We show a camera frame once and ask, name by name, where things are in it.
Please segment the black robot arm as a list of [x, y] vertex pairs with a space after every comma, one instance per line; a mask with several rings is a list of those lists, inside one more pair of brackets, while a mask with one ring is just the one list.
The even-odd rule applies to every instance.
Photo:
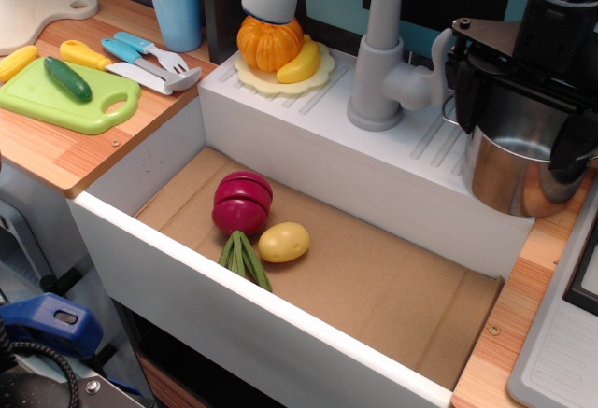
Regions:
[[564, 171], [597, 148], [597, 0], [528, 0], [521, 21], [459, 18], [449, 60], [456, 120], [470, 134], [499, 89], [565, 114], [549, 167]]

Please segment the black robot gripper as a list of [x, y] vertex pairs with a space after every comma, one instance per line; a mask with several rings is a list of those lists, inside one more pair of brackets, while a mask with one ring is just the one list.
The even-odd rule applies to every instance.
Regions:
[[537, 45], [531, 37], [516, 52], [521, 23], [459, 18], [452, 23], [448, 53], [455, 73], [457, 122], [473, 132], [501, 85], [570, 115], [552, 145], [548, 169], [586, 167], [597, 149], [597, 33], [577, 42], [572, 29], [559, 27]]

